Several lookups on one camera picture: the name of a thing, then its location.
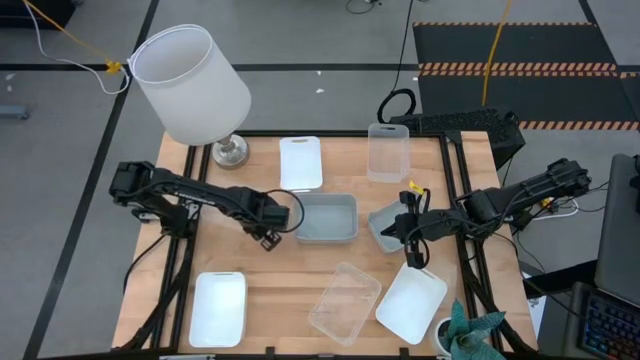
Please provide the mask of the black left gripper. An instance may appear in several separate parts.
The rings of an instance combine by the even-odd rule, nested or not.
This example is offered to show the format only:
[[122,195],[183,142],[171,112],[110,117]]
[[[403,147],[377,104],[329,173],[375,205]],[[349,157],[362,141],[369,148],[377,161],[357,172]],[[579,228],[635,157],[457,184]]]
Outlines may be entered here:
[[245,207],[243,230],[265,251],[272,251],[282,240],[281,233],[287,229],[289,208],[278,204],[267,193],[252,193]]

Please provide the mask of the white table lamp silver base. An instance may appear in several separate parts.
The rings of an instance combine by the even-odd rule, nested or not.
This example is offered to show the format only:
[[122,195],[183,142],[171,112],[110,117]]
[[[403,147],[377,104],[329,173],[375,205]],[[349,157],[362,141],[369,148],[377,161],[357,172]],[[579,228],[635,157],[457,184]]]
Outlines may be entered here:
[[211,145],[224,169],[247,162],[249,145],[235,131],[249,114],[251,93],[205,28],[182,24],[162,30],[128,64],[173,140]]

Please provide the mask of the clear plastic basket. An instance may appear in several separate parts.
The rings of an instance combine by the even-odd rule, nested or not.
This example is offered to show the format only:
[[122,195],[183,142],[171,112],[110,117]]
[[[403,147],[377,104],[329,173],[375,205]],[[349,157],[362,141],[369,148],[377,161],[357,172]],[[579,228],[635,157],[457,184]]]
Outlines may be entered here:
[[372,182],[400,183],[409,174],[409,129],[397,124],[371,124],[368,128],[367,177]]
[[355,343],[382,290],[381,284],[355,266],[341,262],[311,310],[309,323],[343,346]]

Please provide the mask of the black cabinet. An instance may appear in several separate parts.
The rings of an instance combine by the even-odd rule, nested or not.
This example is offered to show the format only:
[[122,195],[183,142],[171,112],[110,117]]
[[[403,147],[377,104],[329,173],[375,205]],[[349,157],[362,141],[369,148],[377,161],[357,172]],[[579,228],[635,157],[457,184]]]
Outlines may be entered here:
[[38,11],[26,5],[23,0],[0,0],[0,28],[33,28],[32,13],[40,28],[54,29],[41,15],[65,27],[76,10],[74,0],[27,0]]

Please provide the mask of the grey floor box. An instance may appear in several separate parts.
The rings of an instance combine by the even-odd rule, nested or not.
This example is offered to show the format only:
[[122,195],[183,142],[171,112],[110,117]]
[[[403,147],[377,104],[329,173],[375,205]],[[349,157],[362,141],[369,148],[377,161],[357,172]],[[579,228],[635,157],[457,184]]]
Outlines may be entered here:
[[26,120],[29,118],[29,111],[21,105],[0,104],[0,119]]

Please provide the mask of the grey plastic basket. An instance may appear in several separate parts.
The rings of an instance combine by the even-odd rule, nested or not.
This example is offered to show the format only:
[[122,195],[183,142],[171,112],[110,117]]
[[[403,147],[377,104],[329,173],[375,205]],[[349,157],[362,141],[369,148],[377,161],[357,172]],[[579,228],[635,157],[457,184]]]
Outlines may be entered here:
[[357,199],[346,193],[301,193],[294,204],[296,239],[306,244],[345,244],[359,232]]
[[[381,235],[382,230],[393,224],[396,215],[407,216],[406,226],[402,228],[407,231],[404,240]],[[418,218],[419,215],[416,213],[414,205],[407,205],[396,201],[378,211],[370,213],[367,219],[368,229],[379,249],[384,254],[392,254],[404,249],[407,236],[418,227]]]

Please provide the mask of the white lid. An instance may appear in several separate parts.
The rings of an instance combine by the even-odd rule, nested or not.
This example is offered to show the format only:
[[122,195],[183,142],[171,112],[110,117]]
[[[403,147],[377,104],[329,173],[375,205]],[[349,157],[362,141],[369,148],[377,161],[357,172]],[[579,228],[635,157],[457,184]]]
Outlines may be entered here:
[[318,137],[282,138],[279,141],[279,151],[282,189],[306,192],[322,186],[322,150]]

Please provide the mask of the black hazard-striped floor mat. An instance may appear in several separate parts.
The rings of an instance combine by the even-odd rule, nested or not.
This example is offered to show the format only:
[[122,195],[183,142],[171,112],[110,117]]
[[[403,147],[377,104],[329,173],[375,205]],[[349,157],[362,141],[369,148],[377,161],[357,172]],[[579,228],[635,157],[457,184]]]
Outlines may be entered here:
[[523,129],[640,131],[640,69],[590,22],[417,22],[422,109],[513,111]]

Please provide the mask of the black aluminium table frame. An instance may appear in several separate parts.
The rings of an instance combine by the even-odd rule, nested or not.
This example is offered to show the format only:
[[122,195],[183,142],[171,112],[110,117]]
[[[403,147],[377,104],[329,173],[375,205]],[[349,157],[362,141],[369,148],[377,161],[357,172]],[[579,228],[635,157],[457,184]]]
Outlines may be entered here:
[[[320,300],[331,282],[335,267],[348,262],[376,278],[382,291],[376,305],[384,297],[396,273],[404,262],[402,254],[383,254],[367,227],[369,212],[378,210],[398,199],[398,192],[407,189],[400,184],[370,182],[367,178],[368,141],[366,130],[360,131],[256,131],[249,135],[251,155],[248,163],[237,170],[222,170],[213,160],[207,167],[201,165],[205,147],[188,152],[164,135],[157,158],[149,160],[158,167],[183,173],[188,155],[194,155],[193,178],[201,171],[209,183],[221,187],[248,186],[261,191],[279,187],[279,141],[283,137],[317,136],[322,147],[323,185],[321,190],[351,193],[358,200],[358,237],[351,243],[338,246],[299,244],[293,234],[283,240],[272,252],[264,251],[247,236],[233,220],[211,207],[202,209],[195,240],[187,240],[194,248],[194,259],[189,270],[190,283],[182,293],[183,304],[178,308],[172,302],[164,318],[164,332],[160,347],[173,346],[177,353],[212,353],[224,355],[266,355],[274,348],[276,356],[304,355],[305,358],[331,355],[393,355],[398,358],[401,348],[412,356],[435,355],[429,339],[432,328],[419,345],[409,345],[388,331],[375,319],[372,309],[367,321],[352,346],[342,346],[315,329],[308,321],[309,312]],[[497,172],[488,137],[482,132],[463,132],[461,135],[470,188],[499,186]],[[433,207],[448,207],[448,182],[443,168],[438,138],[412,138],[411,173],[409,179],[432,190]],[[138,265],[129,277],[112,345],[122,347],[143,325],[158,302],[170,243],[164,240]],[[463,277],[459,269],[455,238],[445,238],[429,245],[431,262],[427,269],[448,284],[448,293],[436,314],[433,325],[450,314],[455,298],[465,299]],[[512,245],[500,236],[493,236],[484,244],[484,253],[492,286],[494,301],[521,339],[530,347],[538,344],[522,286],[518,259]],[[188,333],[195,281],[199,273],[208,271],[238,271],[248,282],[248,317],[243,339],[237,347],[222,349],[196,349],[189,345]]]

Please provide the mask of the black backlit keyboard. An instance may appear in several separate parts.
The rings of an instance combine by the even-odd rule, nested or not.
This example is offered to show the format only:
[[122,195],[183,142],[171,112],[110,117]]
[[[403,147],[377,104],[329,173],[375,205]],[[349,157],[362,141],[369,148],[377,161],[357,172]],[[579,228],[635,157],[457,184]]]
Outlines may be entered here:
[[563,356],[640,360],[640,307],[581,282],[569,307]]

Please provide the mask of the white plastic basket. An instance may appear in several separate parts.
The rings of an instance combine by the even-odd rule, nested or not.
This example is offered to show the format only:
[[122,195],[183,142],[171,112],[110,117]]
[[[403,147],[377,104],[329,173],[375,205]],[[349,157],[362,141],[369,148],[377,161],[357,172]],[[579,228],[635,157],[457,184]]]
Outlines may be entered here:
[[410,345],[419,344],[448,291],[425,269],[404,263],[375,311],[376,320]]
[[189,344],[231,348],[244,337],[248,286],[241,272],[204,272],[196,278]]

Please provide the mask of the green plant in white pot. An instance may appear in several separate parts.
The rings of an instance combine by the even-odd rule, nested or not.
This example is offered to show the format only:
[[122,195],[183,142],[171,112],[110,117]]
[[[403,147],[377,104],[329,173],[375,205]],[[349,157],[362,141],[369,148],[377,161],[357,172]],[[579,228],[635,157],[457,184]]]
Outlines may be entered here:
[[462,303],[455,300],[450,316],[436,326],[434,344],[446,360],[506,360],[486,342],[504,319],[504,312],[469,319]]

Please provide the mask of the white paper sheet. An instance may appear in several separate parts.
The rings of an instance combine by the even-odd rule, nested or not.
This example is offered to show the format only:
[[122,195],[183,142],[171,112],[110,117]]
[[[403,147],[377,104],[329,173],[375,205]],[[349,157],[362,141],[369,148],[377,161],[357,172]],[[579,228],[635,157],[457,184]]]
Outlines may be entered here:
[[532,323],[535,326],[539,326],[542,322],[545,303],[546,303],[546,296],[528,299],[530,316],[532,319]]

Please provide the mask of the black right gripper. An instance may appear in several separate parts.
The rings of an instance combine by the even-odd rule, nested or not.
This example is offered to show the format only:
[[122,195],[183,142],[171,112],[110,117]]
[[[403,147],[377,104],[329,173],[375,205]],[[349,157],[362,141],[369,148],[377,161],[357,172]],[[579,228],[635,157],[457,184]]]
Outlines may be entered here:
[[[426,189],[423,195],[411,191],[399,193],[400,202],[414,205],[419,215],[418,227],[411,231],[406,238],[404,255],[407,265],[414,269],[424,269],[430,261],[428,241],[436,241],[453,233],[453,220],[447,210],[430,210],[431,191]],[[407,231],[407,216],[396,215],[390,227],[381,231],[382,236],[404,240]]]

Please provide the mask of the black perforated computer case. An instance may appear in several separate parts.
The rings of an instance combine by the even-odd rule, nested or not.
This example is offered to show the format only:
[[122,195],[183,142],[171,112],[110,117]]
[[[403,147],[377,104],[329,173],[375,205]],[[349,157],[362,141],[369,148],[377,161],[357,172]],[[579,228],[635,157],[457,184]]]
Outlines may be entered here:
[[481,108],[447,114],[396,116],[390,124],[404,125],[411,134],[445,132],[485,132],[488,135],[495,167],[500,169],[525,144],[519,119],[512,111]]

